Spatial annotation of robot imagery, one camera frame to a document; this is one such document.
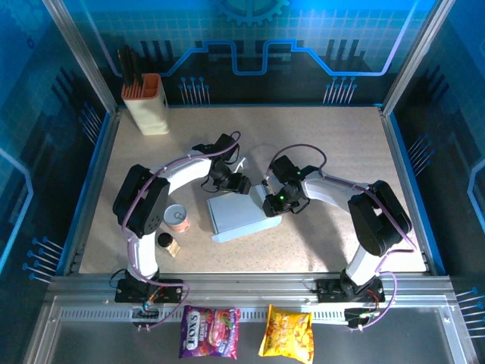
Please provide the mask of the white paper box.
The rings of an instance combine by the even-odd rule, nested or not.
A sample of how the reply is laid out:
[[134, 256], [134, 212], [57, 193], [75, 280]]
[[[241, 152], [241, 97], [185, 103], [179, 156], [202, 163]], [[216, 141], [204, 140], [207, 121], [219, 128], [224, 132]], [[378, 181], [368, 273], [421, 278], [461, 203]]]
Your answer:
[[281, 216], [267, 217], [262, 208], [265, 199], [262, 185], [251, 187], [249, 194], [225, 193], [207, 200], [214, 230], [212, 240], [226, 243], [259, 231], [274, 228]]

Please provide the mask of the pink tin can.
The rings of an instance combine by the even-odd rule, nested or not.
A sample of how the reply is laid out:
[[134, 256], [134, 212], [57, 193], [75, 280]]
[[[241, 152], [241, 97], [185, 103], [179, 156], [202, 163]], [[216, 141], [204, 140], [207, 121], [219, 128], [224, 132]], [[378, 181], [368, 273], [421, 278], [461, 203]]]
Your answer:
[[189, 228], [187, 210], [180, 204], [168, 206], [164, 211], [164, 223], [175, 232], [184, 232]]

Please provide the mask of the black-lidded spice jar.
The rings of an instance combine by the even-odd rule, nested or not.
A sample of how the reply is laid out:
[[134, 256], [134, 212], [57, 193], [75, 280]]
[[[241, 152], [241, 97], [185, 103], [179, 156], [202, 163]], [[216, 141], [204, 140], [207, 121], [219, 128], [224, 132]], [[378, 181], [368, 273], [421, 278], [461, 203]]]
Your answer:
[[166, 250], [172, 257], [175, 257], [180, 251], [180, 245], [169, 233], [163, 232], [159, 234], [157, 243], [160, 248]]

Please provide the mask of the beige holder with orange rim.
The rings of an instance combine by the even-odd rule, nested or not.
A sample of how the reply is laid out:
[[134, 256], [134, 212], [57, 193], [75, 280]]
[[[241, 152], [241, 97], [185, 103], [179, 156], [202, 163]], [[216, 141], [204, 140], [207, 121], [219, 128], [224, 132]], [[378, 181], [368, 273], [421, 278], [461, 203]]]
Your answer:
[[141, 134], [169, 133], [168, 102], [159, 74], [142, 74], [142, 85], [137, 81], [131, 86], [124, 84], [121, 98]]

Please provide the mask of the yellow snack bag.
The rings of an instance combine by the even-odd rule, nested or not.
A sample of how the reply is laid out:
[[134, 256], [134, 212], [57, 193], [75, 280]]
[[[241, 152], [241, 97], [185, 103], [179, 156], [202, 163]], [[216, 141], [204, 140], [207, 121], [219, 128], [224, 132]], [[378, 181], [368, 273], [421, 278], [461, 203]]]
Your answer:
[[314, 362], [313, 316], [269, 305], [259, 356], [284, 356], [301, 364]]

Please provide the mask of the purple Fox's candy bag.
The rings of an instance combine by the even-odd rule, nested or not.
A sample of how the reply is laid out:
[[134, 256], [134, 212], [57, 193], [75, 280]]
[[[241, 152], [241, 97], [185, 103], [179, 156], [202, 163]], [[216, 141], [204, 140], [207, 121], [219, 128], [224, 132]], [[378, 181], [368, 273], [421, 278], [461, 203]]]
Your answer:
[[184, 306], [178, 357], [237, 359], [240, 319], [240, 309]]

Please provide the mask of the aluminium frame rail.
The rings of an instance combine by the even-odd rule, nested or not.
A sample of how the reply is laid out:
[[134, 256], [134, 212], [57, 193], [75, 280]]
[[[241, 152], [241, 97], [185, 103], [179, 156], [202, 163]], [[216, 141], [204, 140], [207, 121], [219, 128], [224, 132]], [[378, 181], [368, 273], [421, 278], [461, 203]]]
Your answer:
[[[337, 273], [181, 273], [164, 274], [163, 279], [180, 279], [189, 285], [189, 304], [261, 306], [282, 303], [313, 306], [317, 297], [309, 292], [317, 279], [337, 279]], [[396, 274], [395, 304], [404, 306], [442, 306], [455, 302], [452, 282], [447, 276]], [[55, 277], [46, 298], [58, 302], [110, 303], [116, 287], [107, 274]]]

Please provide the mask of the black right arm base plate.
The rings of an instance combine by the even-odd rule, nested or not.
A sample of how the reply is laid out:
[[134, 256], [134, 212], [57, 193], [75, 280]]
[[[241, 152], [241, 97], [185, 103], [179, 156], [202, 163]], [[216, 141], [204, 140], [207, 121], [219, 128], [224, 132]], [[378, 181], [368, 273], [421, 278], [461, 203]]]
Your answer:
[[341, 279], [317, 279], [316, 295], [319, 303], [384, 303], [382, 281], [378, 278], [363, 285]]

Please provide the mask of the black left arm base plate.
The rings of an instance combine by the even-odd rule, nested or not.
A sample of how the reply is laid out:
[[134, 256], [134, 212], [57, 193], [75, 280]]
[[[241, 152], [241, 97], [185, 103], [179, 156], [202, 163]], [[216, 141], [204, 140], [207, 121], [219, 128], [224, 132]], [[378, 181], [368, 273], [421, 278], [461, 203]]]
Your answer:
[[183, 288], [159, 287], [146, 284], [131, 284], [127, 279], [120, 279], [114, 296], [116, 303], [179, 303]]

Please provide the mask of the aluminium frame post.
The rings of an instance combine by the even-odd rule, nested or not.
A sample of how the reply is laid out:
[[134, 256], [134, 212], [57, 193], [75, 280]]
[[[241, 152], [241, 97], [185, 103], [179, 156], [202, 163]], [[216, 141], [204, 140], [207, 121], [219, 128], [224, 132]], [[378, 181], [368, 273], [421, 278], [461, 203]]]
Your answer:
[[109, 114], [115, 115], [117, 112], [117, 103], [91, 51], [84, 42], [76, 24], [65, 7], [64, 2], [62, 0], [42, 0], [42, 3], [51, 15], [61, 35], [64, 37], [65, 42], [69, 46], [102, 105]]
[[414, 75], [424, 57], [424, 50], [426, 44], [429, 43], [431, 39], [431, 28], [436, 23], [436, 17], [438, 10], [441, 8], [443, 0], [433, 0], [433, 7], [430, 13], [427, 15], [425, 22], [423, 23], [416, 40], [414, 41], [412, 47], [406, 56], [405, 62], [403, 63], [401, 69], [399, 70], [396, 79], [393, 81], [389, 92], [384, 99], [381, 111], [384, 115], [389, 114], [396, 106], [399, 98], [405, 91], [410, 79]]

